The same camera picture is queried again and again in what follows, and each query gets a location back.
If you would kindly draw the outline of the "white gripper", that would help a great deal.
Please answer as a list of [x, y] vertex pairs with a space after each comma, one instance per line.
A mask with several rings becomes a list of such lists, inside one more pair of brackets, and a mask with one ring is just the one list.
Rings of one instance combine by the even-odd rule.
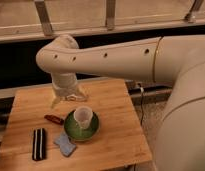
[[73, 73], [51, 74], [52, 87], [57, 97], [78, 96], [79, 88], [77, 77]]

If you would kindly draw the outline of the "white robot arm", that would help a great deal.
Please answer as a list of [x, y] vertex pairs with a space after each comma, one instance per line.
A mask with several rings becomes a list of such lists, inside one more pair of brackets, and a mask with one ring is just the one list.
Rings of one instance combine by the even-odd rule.
[[80, 49], [69, 35], [38, 51], [62, 91], [68, 73], [170, 86], [154, 148], [156, 171], [205, 171], [205, 35], [167, 36]]

